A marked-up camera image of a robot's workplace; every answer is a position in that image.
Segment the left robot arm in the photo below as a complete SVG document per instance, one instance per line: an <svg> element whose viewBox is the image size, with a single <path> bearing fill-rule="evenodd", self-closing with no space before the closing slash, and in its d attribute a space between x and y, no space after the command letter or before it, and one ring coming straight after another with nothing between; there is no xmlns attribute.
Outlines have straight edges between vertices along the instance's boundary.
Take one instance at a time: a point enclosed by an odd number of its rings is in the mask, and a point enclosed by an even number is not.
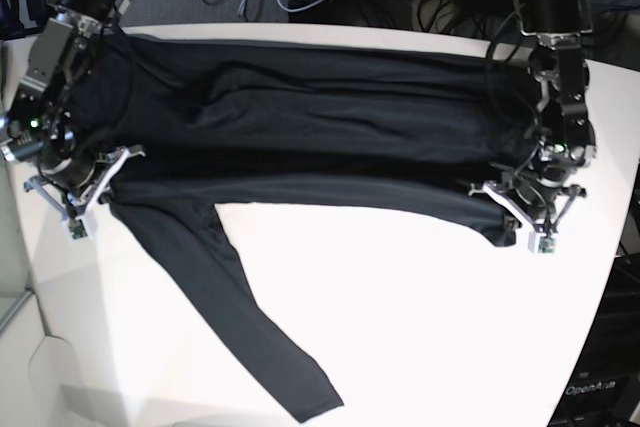
<svg viewBox="0 0 640 427"><path fill-rule="evenodd" d="M516 117L499 98L497 81L505 78L509 59L495 53L504 27L498 28L485 54L488 99L498 116L522 130L513 154L492 162L496 180L472 187L506 210L506 228L526 229L534 254L552 254L560 222L574 202L586 195L570 179L596 157L596 134L589 119L586 93L590 74L582 41L593 30L588 0L512 0L504 25L516 23L522 38L535 44L527 73L540 94Z"/></svg>

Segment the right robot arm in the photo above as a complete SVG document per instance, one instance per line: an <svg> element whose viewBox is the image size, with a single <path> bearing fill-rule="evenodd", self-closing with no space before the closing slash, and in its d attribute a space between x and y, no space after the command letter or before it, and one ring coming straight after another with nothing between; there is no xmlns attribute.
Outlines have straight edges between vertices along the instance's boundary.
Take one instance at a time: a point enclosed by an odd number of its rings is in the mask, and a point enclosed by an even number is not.
<svg viewBox="0 0 640 427"><path fill-rule="evenodd" d="M105 149L108 127L83 133L70 112L71 94L91 72L103 34L115 29L131 0L47 0L53 10L28 57L8 112L1 119L1 153L37 173L24 183L61 215L70 240L92 237L94 207L140 145Z"/></svg>

